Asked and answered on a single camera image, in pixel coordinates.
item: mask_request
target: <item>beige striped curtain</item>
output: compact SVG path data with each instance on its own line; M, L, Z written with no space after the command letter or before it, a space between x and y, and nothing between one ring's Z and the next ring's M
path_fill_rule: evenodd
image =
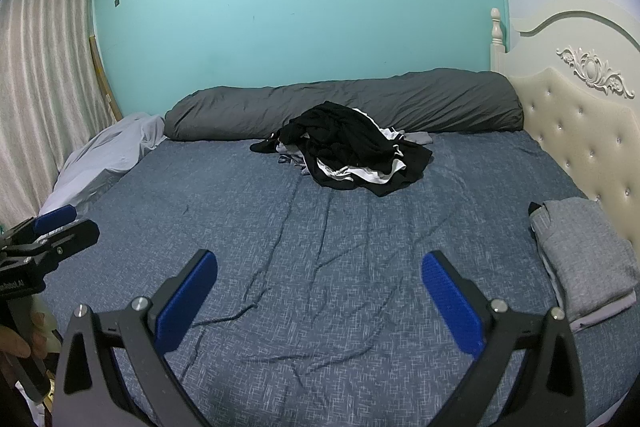
M105 127L91 0L0 0L0 224L38 213L67 156Z

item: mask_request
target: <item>metal screw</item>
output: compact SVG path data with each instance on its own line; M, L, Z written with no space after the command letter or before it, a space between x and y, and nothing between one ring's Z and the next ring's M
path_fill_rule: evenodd
M78 308L74 310L74 315L78 318L84 317L86 312L88 311L88 307L86 304L80 304Z
M496 313L504 313L509 309L509 306L502 299L494 299L491 301L491 309Z
M149 299L146 297L136 297L131 301L131 307L137 312L145 309L147 306L149 306Z
M561 321L564 319L564 311L562 308L558 308L558 306L554 306L551 308L551 316L555 318L556 321Z

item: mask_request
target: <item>stack of folded clothes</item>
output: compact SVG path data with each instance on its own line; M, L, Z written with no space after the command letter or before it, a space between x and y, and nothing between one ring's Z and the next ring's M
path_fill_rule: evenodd
M572 331L635 304L634 287L640 280L636 254L599 203L584 198L531 203L529 221Z

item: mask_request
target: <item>white headboard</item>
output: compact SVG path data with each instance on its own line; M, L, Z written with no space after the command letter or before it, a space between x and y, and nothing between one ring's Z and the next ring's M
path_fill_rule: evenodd
M507 53L491 17L491 68L518 93L525 130L640 254L640 22L606 0L553 0L511 20Z

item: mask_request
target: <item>headboard post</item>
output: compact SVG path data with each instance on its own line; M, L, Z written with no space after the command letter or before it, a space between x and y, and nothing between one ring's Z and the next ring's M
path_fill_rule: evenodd
M500 10L492 8L491 20L493 26L491 28L491 70L496 73L504 74L504 37L502 28L500 27Z

